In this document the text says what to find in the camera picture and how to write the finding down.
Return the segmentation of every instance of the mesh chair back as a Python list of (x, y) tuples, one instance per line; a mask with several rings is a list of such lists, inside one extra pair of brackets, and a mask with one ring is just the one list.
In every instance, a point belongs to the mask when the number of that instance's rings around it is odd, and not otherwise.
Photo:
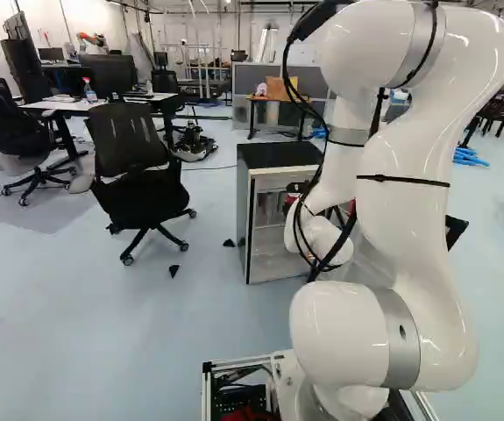
[(89, 111), (89, 130), (96, 149), (96, 172), (114, 177), (168, 163), (150, 106), (144, 103), (107, 103)]

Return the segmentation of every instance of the black fridge top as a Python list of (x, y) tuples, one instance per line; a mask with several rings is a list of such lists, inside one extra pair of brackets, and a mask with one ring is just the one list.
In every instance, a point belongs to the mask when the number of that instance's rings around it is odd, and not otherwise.
[(245, 143), (237, 146), (238, 159), (249, 169), (299, 167), (322, 163), (320, 150), (310, 142)]

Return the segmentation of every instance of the black computer monitor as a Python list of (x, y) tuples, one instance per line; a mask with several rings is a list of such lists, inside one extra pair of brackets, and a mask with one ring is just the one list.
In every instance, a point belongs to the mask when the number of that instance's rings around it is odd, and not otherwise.
[(62, 48), (38, 48), (39, 58), (47, 61), (64, 61)]
[(132, 90), (137, 72), (132, 55), (81, 54), (80, 64), (92, 69), (90, 86), (99, 97)]

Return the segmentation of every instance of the white robotic arm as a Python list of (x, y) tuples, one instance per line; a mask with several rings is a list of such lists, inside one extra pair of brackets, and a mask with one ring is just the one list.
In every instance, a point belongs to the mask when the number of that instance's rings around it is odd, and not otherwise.
[[(304, 201), (316, 214), (355, 196), (362, 232), (396, 268), (392, 289), (314, 282), (293, 300), (295, 354), (320, 404), (341, 420), (351, 408), (374, 415), (361, 396), (383, 403), (380, 388), (455, 389), (476, 368), (478, 343), (454, 288), (444, 216), (457, 141), (504, 83), (504, 21), (463, 7), (365, 0), (325, 26), (322, 71), (341, 97), (332, 123), (344, 122), (334, 131), (343, 143), (362, 141), (350, 129), (368, 128), (357, 112), (367, 93), (404, 86), (413, 96), (410, 110), (365, 148), (329, 144), (320, 187)], [(306, 226), (314, 219), (302, 215)], [(285, 241), (294, 251), (292, 223), (289, 215)]]

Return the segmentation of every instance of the black chair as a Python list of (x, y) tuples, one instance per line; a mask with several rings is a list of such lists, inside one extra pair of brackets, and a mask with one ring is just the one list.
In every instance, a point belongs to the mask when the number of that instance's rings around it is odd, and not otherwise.
[[(189, 194), (181, 185), (181, 162), (160, 140), (151, 108), (141, 103), (108, 103), (89, 112), (86, 122), (96, 150), (96, 174), (91, 190), (110, 215), (111, 234), (139, 230), (121, 253), (124, 265), (149, 230), (158, 230), (187, 252), (189, 244), (176, 238), (162, 223), (197, 212), (187, 208)], [(115, 177), (106, 182), (106, 177)]]
[(12, 99), (8, 85), (0, 79), (0, 163), (11, 175), (21, 175), (33, 170), (26, 178), (6, 184), (2, 195), (9, 196), (11, 189), (29, 183), (18, 203), (28, 204), (27, 197), (40, 185), (47, 182), (62, 184), (67, 189), (69, 180), (54, 177), (59, 174), (76, 174), (76, 168), (41, 170), (39, 164), (47, 159), (51, 151), (64, 148), (57, 143), (58, 133), (53, 130), (55, 111), (46, 111), (34, 117), (20, 109)]
[[(183, 111), (185, 108), (187, 98), (180, 91), (180, 85), (178, 84), (178, 77), (173, 70), (166, 70), (165, 68), (158, 68), (153, 70), (153, 91), (167, 94), (178, 94), (172, 98), (168, 98), (163, 101), (162, 107), (167, 107), (169, 114), (176, 114)], [(191, 105), (191, 110), (193, 111), (193, 117), (195, 119), (195, 124), (199, 125), (197, 120), (197, 115), (195, 114), (195, 107)], [(176, 131), (181, 134), (185, 134), (186, 127), (180, 125), (172, 125), (169, 130)], [(158, 132), (166, 132), (168, 127), (162, 127)]]

